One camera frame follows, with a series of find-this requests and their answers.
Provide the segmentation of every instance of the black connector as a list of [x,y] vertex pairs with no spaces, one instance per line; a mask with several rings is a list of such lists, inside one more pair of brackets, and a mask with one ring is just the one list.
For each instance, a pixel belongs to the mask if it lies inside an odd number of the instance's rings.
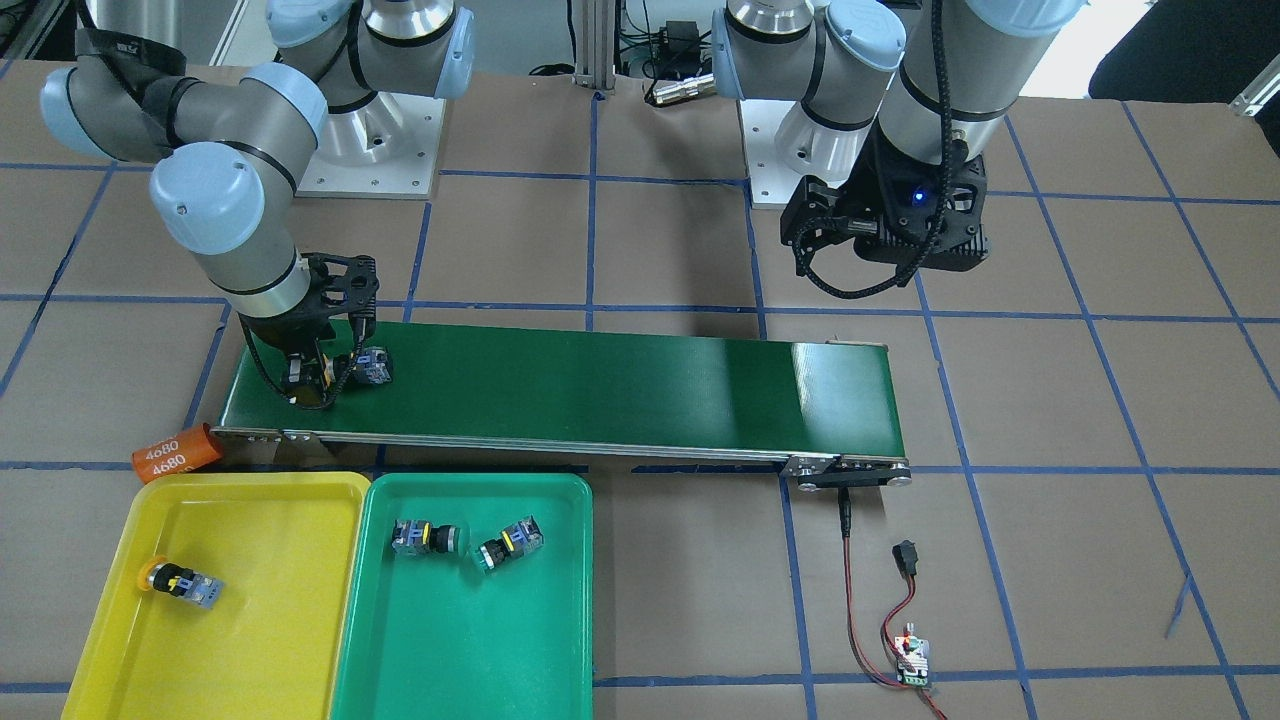
[[840,488],[840,537],[849,539],[849,528],[852,527],[852,503],[849,502],[849,488]]
[[897,562],[897,571],[906,577],[915,577],[915,562],[919,556],[915,553],[915,543],[902,541],[893,546],[893,561]]

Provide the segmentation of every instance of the tiled table surface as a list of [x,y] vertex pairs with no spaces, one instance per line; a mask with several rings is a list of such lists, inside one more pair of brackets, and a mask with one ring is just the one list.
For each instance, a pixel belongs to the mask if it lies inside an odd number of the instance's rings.
[[[147,168],[47,136],[50,69],[0,67],[5,720],[60,711],[138,488],[128,454],[214,419],[242,345]],[[886,342],[916,482],[855,493],[867,642],[909,537],[906,618],[954,719],[1280,716],[1280,160],[1252,122],[1021,100],[987,151],[991,260],[850,304],[748,208],[731,102],[653,110],[620,83],[479,76],[433,202],[298,200],[289,227],[378,258],[388,319]],[[890,270],[819,261],[844,284]],[[340,456],[468,460],[492,462]],[[596,498],[598,717],[927,716],[852,661],[833,496],[759,469],[575,469]]]

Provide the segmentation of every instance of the yellow tray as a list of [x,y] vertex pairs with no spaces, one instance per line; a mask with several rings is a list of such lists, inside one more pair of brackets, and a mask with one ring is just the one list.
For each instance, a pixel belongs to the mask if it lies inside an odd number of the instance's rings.
[[[355,473],[142,488],[63,717],[326,719],[367,488]],[[212,609],[138,589],[156,555],[225,582]]]

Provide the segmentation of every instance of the metal post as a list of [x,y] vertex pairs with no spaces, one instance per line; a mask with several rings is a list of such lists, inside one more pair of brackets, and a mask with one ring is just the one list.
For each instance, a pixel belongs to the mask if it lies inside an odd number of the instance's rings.
[[617,35],[614,0],[577,0],[577,63],[573,82],[593,90],[613,91],[613,42]]
[[1249,87],[1244,88],[1244,92],[1235,96],[1235,100],[1231,101],[1231,109],[1235,110],[1236,115],[1252,118],[1277,91],[1280,91],[1280,55],[1271,60],[1267,69],[1262,70],[1262,74],[1254,78]]
[[88,12],[102,29],[145,37],[170,47],[182,41],[178,0],[88,0]]

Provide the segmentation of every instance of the green conveyor belt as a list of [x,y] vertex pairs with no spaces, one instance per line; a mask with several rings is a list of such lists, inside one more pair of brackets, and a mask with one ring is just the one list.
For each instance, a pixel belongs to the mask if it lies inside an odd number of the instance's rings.
[[[379,323],[371,343],[390,352],[394,382],[348,387],[325,411],[284,402],[246,354],[223,429],[680,457],[904,457],[878,345],[399,323]],[[278,354],[262,355],[278,377]]]

